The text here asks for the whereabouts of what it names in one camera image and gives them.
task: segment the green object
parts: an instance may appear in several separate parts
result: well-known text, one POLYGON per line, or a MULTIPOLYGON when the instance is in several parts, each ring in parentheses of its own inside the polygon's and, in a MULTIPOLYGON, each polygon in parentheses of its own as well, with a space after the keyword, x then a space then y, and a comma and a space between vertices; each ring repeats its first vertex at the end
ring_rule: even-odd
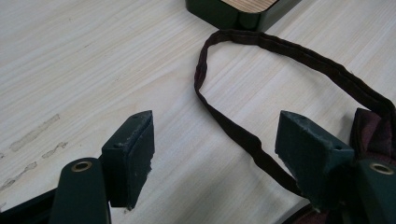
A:
POLYGON ((318 210, 335 209, 342 196, 354 150, 312 120, 281 111, 276 154, 285 162, 302 194, 318 210))
POLYGON ((186 0, 186 8, 221 30, 266 31, 300 1, 278 0, 257 13, 238 10, 221 0, 186 0))

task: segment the metal rivet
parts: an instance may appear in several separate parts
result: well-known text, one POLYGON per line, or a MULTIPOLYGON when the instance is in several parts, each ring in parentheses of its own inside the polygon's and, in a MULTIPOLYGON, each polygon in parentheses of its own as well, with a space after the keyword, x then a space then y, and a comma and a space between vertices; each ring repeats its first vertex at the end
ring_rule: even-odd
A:
POLYGON ((90 161, 80 161, 72 166, 73 172, 83 172, 90 169, 92 166, 92 162, 90 161))
POLYGON ((372 170, 377 171, 383 175, 393 175, 394 174, 392 169, 390 169, 388 166, 383 165, 383 164, 372 162, 370 164, 370 168, 372 168, 372 170))

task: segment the wooden board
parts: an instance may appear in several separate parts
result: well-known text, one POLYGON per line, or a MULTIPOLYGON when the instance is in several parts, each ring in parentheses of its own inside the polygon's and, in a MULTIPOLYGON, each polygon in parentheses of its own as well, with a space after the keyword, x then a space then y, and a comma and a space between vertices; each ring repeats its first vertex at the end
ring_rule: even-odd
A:
MULTIPOLYGON (((302 1, 267 33, 343 64, 396 102, 396 2, 302 1)), ((0 2, 0 207, 98 157, 132 114, 153 111, 156 153, 136 209, 113 223, 280 223, 306 202, 282 189, 207 114, 193 91, 216 28, 184 1, 0 2)), ((274 153, 279 111, 347 142, 360 106, 329 79, 251 46, 209 50, 203 94, 274 153)))
POLYGON ((244 12, 262 12, 270 7, 276 0, 221 0, 228 5, 244 12))

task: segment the dark brown strap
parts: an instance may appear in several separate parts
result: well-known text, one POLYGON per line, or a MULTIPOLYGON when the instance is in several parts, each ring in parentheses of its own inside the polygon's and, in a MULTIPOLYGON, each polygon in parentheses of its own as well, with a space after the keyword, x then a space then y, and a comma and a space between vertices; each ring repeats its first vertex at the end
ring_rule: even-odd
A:
POLYGON ((344 66, 334 61, 320 56, 310 49, 289 41, 266 35, 258 32, 220 30, 210 36, 201 50, 198 65, 195 71, 194 88, 199 99, 226 132, 239 146, 251 155, 255 163, 270 175, 277 183, 289 191, 301 195, 296 186, 295 180, 287 174, 271 156, 262 150, 262 142, 254 134, 248 132, 235 124, 232 120, 222 115, 217 109, 210 105, 205 97, 199 92, 204 84, 207 64, 207 50, 210 46, 220 42, 233 41, 244 45, 257 45, 262 49, 288 56, 299 63, 317 70, 326 75, 331 81, 346 91, 356 101, 374 111, 383 119, 388 119, 391 123, 391 144, 396 148, 396 115, 395 106, 387 98, 372 90, 359 78, 350 74, 344 66))

